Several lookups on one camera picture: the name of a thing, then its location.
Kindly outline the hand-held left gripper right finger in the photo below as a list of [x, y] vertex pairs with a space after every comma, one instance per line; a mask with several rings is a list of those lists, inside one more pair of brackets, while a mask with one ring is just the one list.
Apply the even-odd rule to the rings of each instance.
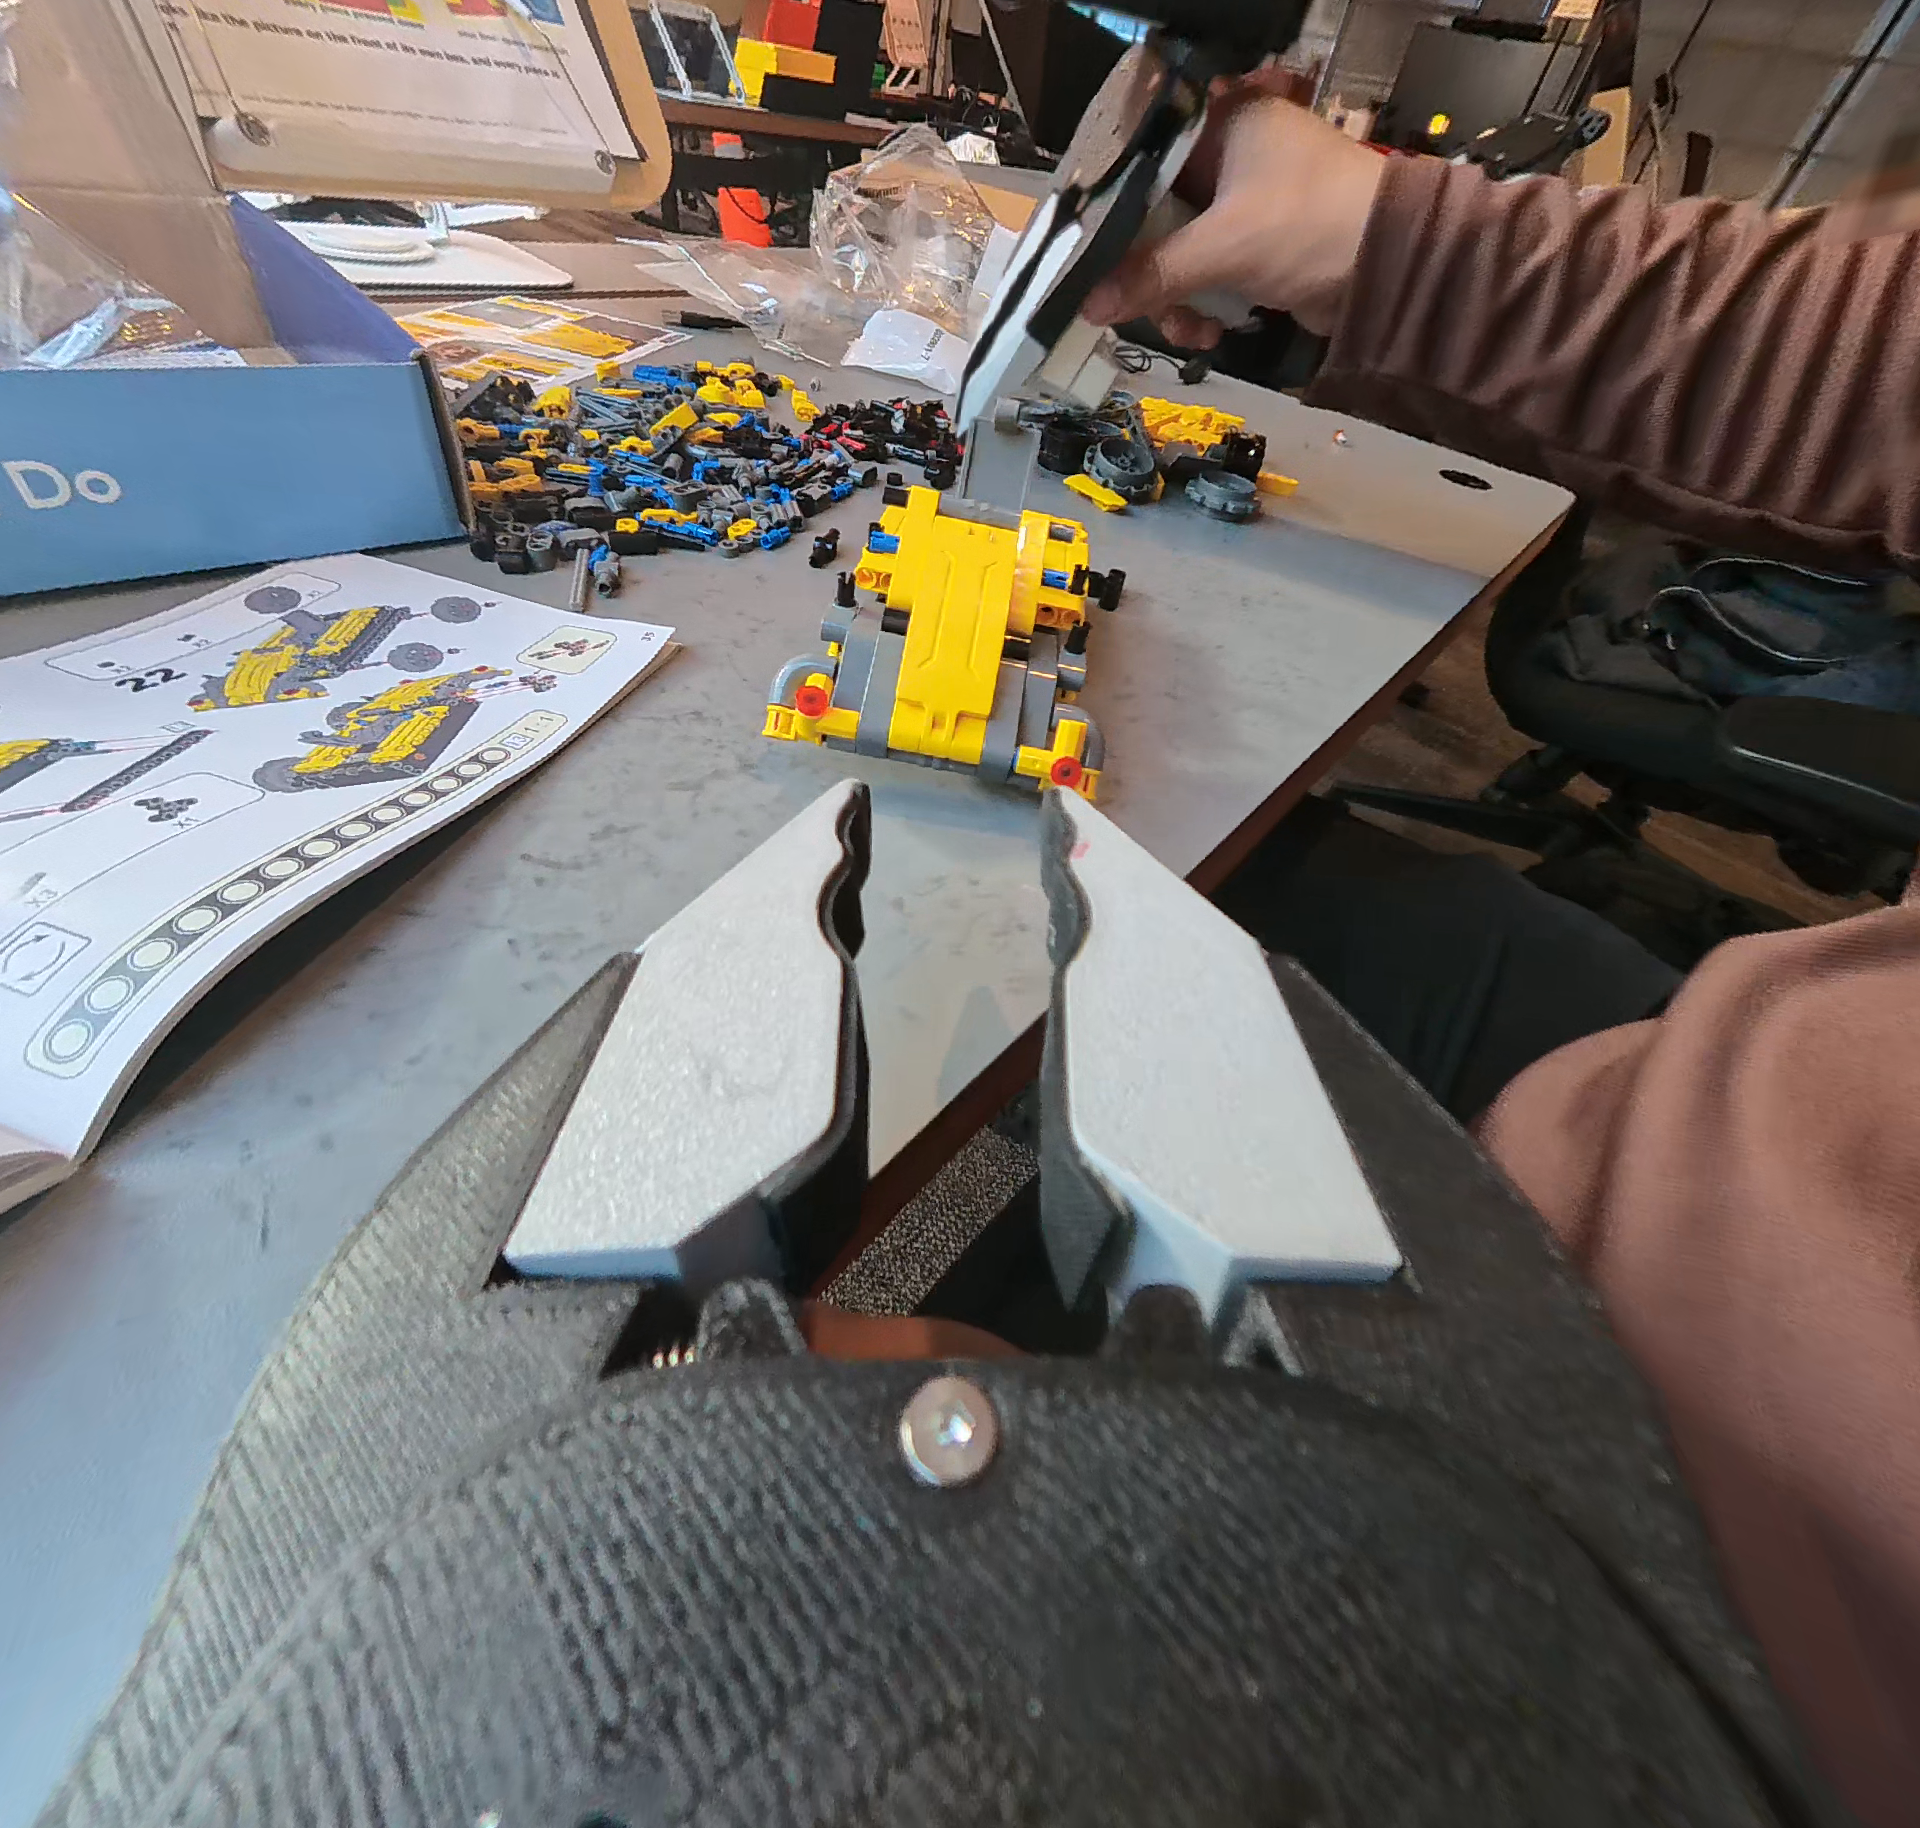
[[1382, 1286], [1404, 1253], [1260, 944], [1073, 788], [1043, 791], [1040, 1224], [1070, 1306]]

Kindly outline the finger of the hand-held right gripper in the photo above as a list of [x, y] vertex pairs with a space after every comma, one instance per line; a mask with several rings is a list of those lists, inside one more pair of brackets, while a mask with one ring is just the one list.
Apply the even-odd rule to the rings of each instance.
[[1177, 224], [1172, 191], [1206, 107], [1209, 82], [1188, 73], [1115, 73], [1093, 93], [1016, 295], [1017, 400], [1093, 407], [1115, 383], [1115, 339], [1086, 304], [1138, 241]]
[[1037, 360], [1023, 353], [1033, 346], [1028, 327], [1088, 234], [1082, 214], [1091, 189], [1125, 151], [1138, 119], [1141, 102], [1138, 84], [1147, 65], [1147, 54], [1122, 54], [1079, 114], [990, 297], [985, 322], [958, 381], [958, 405], [991, 405], [1037, 366]]

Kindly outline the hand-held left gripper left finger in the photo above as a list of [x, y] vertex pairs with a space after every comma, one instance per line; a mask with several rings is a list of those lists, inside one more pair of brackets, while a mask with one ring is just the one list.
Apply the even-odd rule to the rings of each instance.
[[690, 1297], [824, 1272], [867, 1184], [870, 856], [870, 788], [842, 780], [642, 943], [506, 1239], [513, 1271]]

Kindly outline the yellow toy vehicle model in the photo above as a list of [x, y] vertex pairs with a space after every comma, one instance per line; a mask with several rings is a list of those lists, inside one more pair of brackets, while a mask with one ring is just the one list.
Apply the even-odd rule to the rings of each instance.
[[1093, 802], [1106, 741], [1079, 699], [1094, 615], [1122, 586], [1076, 520], [896, 493], [839, 569], [821, 649], [772, 682], [760, 733]]

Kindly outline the pile of small building parts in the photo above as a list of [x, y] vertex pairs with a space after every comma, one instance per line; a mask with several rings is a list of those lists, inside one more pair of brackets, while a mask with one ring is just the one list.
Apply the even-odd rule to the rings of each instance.
[[749, 362], [637, 366], [540, 388], [506, 372], [456, 397], [472, 552], [507, 574], [597, 551], [773, 551], [908, 474], [956, 484], [961, 434], [940, 400], [812, 400]]

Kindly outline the grey desk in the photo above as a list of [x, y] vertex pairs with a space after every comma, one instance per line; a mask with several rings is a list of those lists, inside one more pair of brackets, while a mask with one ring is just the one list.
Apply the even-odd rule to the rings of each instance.
[[[1565, 495], [1213, 379], [1298, 495], [1248, 524], [1091, 519], [1127, 574], [1093, 634], [1098, 808], [1222, 881], [1544, 542]], [[1481, 471], [1488, 493], [1445, 467]], [[824, 787], [872, 781], [856, 958], [872, 1051], [858, 1252], [1040, 1059], [1037, 808], [970, 775], [760, 734], [834, 576], [806, 544], [627, 565], [675, 627], [597, 724], [286, 924], [137, 1073], [98, 1148], [3, 1214], [1, 1817], [31, 1823], [108, 1701], [179, 1529], [300, 1297], [408, 1154], [615, 951]]]

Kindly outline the person's right hand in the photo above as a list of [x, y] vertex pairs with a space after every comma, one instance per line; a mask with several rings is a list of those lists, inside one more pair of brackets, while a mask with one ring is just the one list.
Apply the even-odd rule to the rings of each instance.
[[1379, 154], [1271, 90], [1230, 85], [1177, 181], [1191, 219], [1125, 253], [1079, 313], [1097, 327], [1148, 322], [1187, 349], [1230, 327], [1215, 304], [1271, 309], [1327, 337], [1383, 178], [1440, 164]]

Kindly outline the crumpled clear plastic bag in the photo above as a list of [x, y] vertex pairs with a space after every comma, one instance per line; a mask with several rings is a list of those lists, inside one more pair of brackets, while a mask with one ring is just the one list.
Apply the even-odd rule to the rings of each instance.
[[902, 129], [817, 191], [786, 337], [809, 358], [954, 397], [1043, 184]]

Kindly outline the background wooden table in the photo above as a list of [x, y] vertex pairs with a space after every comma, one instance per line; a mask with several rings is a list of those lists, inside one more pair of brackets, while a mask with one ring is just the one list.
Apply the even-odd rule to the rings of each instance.
[[824, 146], [856, 146], [861, 150], [876, 148], [888, 134], [903, 125], [933, 129], [932, 119], [913, 116], [864, 116], [847, 114], [827, 116], [793, 116], [766, 110], [753, 104], [713, 102], [701, 98], [683, 98], [658, 92], [660, 116], [670, 129], [690, 129], [705, 134], [737, 134], [740, 138], [791, 138]]

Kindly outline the black monitor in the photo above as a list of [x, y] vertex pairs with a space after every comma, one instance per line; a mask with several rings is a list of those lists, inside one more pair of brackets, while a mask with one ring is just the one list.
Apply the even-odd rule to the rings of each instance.
[[1452, 161], [1485, 132], [1526, 117], [1554, 97], [1575, 42], [1542, 25], [1409, 30], [1400, 68], [1376, 110], [1370, 143], [1379, 151]]

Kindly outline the sticker sheet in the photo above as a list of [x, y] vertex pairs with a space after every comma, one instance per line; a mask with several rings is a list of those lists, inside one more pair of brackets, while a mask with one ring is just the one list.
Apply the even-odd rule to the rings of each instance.
[[412, 307], [395, 319], [449, 389], [464, 389], [489, 375], [527, 379], [540, 389], [605, 381], [690, 339], [683, 327], [518, 295]]

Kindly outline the instruction booklet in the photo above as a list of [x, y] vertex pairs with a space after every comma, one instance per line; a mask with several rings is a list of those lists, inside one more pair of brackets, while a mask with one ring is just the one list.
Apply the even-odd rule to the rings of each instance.
[[291, 919], [576, 739], [672, 644], [336, 554], [1, 661], [1, 1208], [62, 1183]]

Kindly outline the black office chair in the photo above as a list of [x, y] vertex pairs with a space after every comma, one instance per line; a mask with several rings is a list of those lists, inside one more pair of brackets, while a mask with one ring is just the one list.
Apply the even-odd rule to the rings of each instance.
[[1769, 839], [1827, 897], [1896, 902], [1918, 842], [1916, 580], [1586, 533], [1575, 509], [1485, 627], [1485, 687], [1537, 746], [1469, 799], [1328, 799], [1529, 855], [1526, 881], [1678, 970], [1793, 919], [1645, 842], [1659, 812]]

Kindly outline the blue cardboard box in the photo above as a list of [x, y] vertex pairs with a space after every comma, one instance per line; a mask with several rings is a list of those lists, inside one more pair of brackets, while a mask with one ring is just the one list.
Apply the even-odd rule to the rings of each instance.
[[626, 0], [3, 0], [3, 598], [467, 526], [418, 340], [251, 195], [666, 174]]

